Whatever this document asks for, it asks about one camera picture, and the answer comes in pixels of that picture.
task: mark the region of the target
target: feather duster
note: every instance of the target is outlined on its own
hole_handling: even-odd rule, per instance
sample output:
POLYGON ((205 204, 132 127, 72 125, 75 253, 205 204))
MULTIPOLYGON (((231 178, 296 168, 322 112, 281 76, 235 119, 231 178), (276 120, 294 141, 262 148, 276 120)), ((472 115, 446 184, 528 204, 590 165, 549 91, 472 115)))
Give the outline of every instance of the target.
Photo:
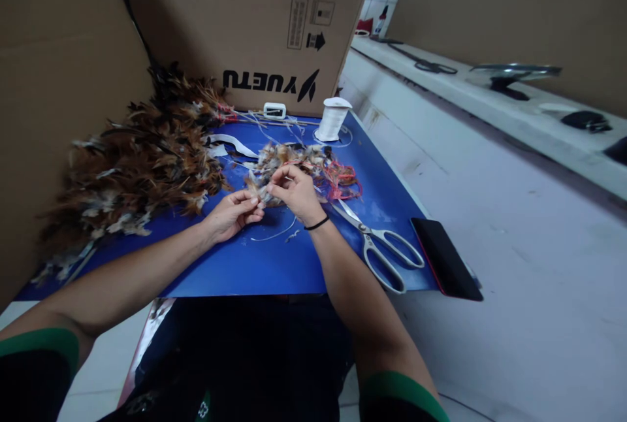
POLYGON ((99 136, 73 142, 64 192, 42 215, 44 268, 35 283, 52 274, 66 278, 96 241, 149 235, 146 225, 160 211, 181 205, 184 214, 197 215, 207 195, 230 189, 208 140, 232 108, 212 81, 186 78, 175 63, 149 71, 155 89, 149 103, 131 103, 121 123, 109 120, 99 136))

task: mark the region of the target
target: forearm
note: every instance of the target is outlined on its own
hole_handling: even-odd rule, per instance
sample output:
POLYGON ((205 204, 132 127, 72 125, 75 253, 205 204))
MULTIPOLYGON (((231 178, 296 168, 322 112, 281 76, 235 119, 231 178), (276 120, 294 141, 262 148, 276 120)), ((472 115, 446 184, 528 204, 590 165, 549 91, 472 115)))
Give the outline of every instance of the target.
POLYGON ((0 333, 9 338, 41 327, 68 327, 81 361, 101 333, 142 309, 212 247, 203 223, 109 262, 60 289, 0 333))
POLYGON ((353 336, 360 383, 397 371, 437 390, 411 336, 366 264, 330 221, 311 231, 333 307, 353 336))
POLYGON ((356 340, 379 347, 411 343, 381 285, 330 221, 311 232, 329 297, 356 340))

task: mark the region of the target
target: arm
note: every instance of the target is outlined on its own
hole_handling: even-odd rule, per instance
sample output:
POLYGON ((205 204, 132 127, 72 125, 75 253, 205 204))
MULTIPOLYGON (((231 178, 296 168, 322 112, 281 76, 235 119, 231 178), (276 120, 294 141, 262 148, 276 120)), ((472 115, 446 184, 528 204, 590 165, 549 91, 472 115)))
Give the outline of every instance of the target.
POLYGON ((79 342, 79 366, 95 339, 152 301, 192 262, 246 224, 261 221, 250 192, 224 197, 202 222, 103 265, 44 299, 0 332, 0 340, 61 327, 79 342))
MULTIPOLYGON (((311 177, 295 166, 278 169, 268 192, 283 200, 305 226, 326 216, 311 177)), ((395 371, 420 383, 438 399, 423 358, 368 267, 331 221, 311 231, 311 237, 331 303, 353 336, 360 386, 374 374, 395 371)))

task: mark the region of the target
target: scissors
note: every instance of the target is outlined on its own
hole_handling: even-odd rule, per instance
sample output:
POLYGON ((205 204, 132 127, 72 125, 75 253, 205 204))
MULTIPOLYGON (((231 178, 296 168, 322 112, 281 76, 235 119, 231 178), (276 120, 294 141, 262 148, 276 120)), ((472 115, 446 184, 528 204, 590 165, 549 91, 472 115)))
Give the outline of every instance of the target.
POLYGON ((382 254, 381 250, 374 244, 372 241, 372 237, 377 238, 377 240, 383 244, 388 250, 393 252, 400 260, 409 268, 423 268, 425 266, 425 260, 423 256, 418 252, 405 238, 396 234, 394 231, 389 231, 387 229, 370 229, 364 223, 361 222, 359 217, 355 214, 354 211, 341 199, 338 199, 342 208, 338 208, 334 203, 331 203, 331 206, 342 216, 346 221, 352 224, 357 230, 364 236, 364 260, 368 265, 370 271, 374 274, 374 276, 379 280, 381 285, 391 291, 392 293, 396 293, 397 295, 402 295, 407 291, 407 287, 405 285, 405 281, 403 277, 398 273, 398 271, 394 268, 394 266, 390 263, 390 261, 382 254), (401 241, 401 243, 405 244, 405 246, 410 250, 413 256, 418 260, 418 262, 413 262, 408 259, 400 250, 398 250, 394 244, 389 242, 385 236, 391 236, 394 239, 401 241), (368 251, 371 251, 377 258, 383 263, 383 266, 394 276, 395 280, 400 285, 399 288, 394 288, 390 286, 385 279, 379 275, 377 270, 370 263, 370 259, 368 258, 368 251))
POLYGON ((457 70, 455 68, 441 65, 439 63, 432 63, 431 61, 427 61, 426 59, 419 58, 416 55, 413 55, 405 50, 401 50, 399 47, 394 46, 391 43, 388 43, 387 46, 389 46, 390 48, 392 48, 393 50, 396 50, 397 52, 401 54, 404 54, 405 56, 410 58, 412 61, 415 61, 416 64, 414 65, 414 67, 416 69, 421 69, 422 71, 426 71, 428 73, 436 73, 436 74, 438 73, 457 74, 457 70))

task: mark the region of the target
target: person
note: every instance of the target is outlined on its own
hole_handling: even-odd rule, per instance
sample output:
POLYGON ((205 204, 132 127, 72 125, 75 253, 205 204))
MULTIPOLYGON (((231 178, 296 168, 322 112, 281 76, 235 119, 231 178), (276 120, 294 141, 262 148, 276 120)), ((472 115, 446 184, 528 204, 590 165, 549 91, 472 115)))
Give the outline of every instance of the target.
MULTIPOLYGON (((337 421, 354 360, 363 421, 447 421, 383 288, 324 221, 312 179, 284 166, 268 192, 305 227, 318 225, 310 235, 328 294, 178 299, 140 362, 135 389, 101 420, 337 421)), ((217 243, 261 221, 263 208, 247 191, 232 193, 200 223, 99 267, 3 329, 5 415, 55 421, 96 338, 150 303, 217 243)))

